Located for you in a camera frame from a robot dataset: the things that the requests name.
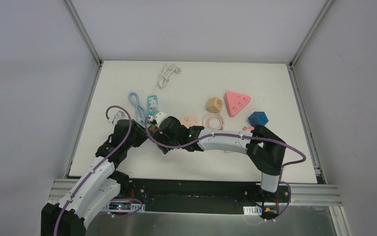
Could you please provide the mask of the teal power strip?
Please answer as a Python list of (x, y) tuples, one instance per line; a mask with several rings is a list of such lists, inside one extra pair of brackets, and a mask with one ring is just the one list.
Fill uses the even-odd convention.
[(150, 95), (147, 97), (147, 109), (148, 114), (151, 116), (159, 112), (158, 98), (156, 95)]

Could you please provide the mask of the yellow plug adapter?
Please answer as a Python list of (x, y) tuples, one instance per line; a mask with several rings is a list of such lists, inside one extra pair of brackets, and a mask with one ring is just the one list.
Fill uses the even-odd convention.
[(206, 108), (211, 113), (219, 113), (223, 108), (224, 102), (219, 97), (213, 97), (208, 99)]

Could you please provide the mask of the pink triangular power strip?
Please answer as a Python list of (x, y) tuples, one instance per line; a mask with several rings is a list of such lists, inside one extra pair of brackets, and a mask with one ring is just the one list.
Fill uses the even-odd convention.
[(228, 116), (235, 117), (251, 102), (251, 97), (237, 92), (227, 91), (224, 96)]

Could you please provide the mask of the blue cube plug adapter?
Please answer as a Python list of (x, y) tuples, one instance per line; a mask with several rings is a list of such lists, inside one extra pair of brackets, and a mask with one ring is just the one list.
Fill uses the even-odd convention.
[(256, 125), (263, 125), (265, 126), (269, 120), (265, 112), (253, 112), (249, 117), (248, 121), (251, 126), (256, 126)]

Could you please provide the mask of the green patterned small adapter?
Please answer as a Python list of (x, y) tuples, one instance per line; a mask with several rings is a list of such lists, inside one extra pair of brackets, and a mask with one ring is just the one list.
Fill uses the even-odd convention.
[(151, 124), (148, 129), (149, 129), (150, 133), (158, 132), (158, 127), (157, 127), (156, 124)]

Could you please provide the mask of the pale pink round socket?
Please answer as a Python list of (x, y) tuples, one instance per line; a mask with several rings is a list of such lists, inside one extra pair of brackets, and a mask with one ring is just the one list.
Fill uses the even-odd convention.
[(201, 125), (198, 117), (195, 116), (195, 115), (187, 115), (187, 116), (181, 117), (179, 119), (179, 121), (186, 128), (190, 128), (192, 126), (200, 126)]

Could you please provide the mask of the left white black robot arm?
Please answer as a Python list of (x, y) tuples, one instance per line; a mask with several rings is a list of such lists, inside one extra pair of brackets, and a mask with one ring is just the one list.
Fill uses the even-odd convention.
[(131, 196), (129, 176), (117, 171), (130, 148), (147, 140), (145, 128), (135, 120), (121, 119), (97, 149), (86, 173), (57, 203), (41, 211), (42, 236), (83, 236), (95, 216), (115, 197)]

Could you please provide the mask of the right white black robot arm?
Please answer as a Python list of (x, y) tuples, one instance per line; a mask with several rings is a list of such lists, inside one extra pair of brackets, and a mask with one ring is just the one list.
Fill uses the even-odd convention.
[(149, 116), (146, 120), (158, 129), (149, 138), (165, 152), (178, 148), (188, 152), (222, 150), (247, 155), (261, 172), (261, 199), (270, 202), (278, 196), (286, 143), (265, 126), (256, 125), (251, 131), (222, 131), (203, 126), (187, 128), (172, 116)]

